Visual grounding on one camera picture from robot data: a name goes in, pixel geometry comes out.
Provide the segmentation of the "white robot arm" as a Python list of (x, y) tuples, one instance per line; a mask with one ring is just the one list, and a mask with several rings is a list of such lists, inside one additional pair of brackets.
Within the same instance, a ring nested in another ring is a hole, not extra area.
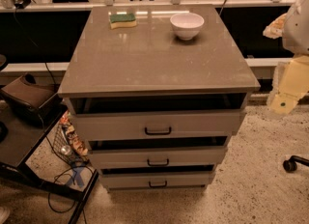
[(283, 47), (294, 57), (279, 63), (267, 99), (268, 109), (277, 115), (289, 114), (309, 92), (309, 0), (295, 0), (263, 32), (268, 38), (282, 38)]

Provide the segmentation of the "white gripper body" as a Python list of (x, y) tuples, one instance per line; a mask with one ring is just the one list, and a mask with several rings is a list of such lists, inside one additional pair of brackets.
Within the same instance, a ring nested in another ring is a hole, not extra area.
[(287, 115), (309, 92), (309, 56), (297, 55), (287, 62), (279, 62), (267, 98), (268, 110), (275, 115)]

